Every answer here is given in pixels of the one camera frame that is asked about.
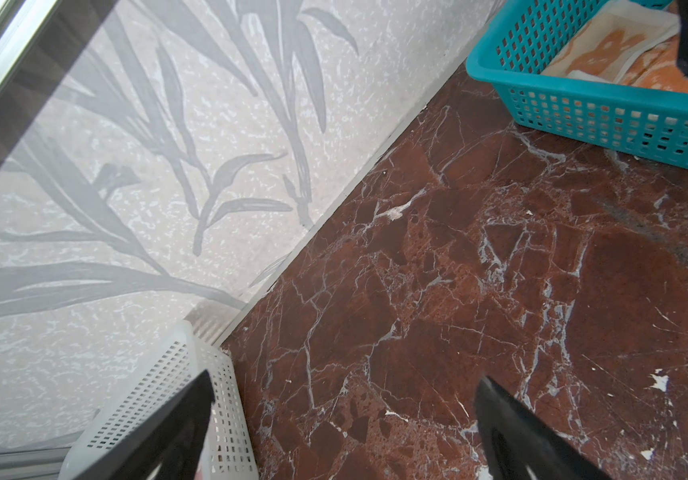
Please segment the teal perforated plastic basket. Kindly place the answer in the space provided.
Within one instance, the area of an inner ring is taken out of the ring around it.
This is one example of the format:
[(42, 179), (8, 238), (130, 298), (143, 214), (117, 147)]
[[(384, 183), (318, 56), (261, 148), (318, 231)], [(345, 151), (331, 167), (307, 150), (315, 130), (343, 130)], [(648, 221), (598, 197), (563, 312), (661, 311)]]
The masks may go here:
[(688, 94), (543, 75), (600, 1), (509, 1), (466, 60), (529, 128), (688, 169)]

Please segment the orange rabbit print towel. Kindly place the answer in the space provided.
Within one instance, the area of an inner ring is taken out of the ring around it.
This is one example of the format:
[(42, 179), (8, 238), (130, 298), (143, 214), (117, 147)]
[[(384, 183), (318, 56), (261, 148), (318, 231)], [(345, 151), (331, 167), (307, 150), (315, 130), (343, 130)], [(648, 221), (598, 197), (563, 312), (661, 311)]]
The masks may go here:
[(546, 76), (688, 94), (676, 66), (680, 17), (631, 1), (609, 1), (542, 71)]

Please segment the white perforated plastic basket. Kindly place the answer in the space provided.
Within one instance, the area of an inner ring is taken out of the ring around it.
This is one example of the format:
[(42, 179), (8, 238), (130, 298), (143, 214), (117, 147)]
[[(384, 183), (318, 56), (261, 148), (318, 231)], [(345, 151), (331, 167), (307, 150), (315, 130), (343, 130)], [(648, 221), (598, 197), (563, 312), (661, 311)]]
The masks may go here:
[(71, 447), (62, 479), (257, 479), (230, 357), (181, 321)]

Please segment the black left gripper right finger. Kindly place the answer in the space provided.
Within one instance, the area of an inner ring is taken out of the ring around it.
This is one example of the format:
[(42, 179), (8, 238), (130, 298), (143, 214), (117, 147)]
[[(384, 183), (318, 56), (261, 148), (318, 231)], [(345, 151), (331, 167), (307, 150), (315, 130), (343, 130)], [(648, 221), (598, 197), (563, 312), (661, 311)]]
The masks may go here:
[(489, 376), (477, 385), (475, 413), (495, 479), (609, 477)]

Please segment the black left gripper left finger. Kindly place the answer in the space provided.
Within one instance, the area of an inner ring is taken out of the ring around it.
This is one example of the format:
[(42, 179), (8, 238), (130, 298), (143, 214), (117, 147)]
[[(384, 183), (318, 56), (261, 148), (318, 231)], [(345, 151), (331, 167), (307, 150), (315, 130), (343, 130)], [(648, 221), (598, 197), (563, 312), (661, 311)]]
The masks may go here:
[(215, 394), (202, 371), (80, 479), (195, 479)]

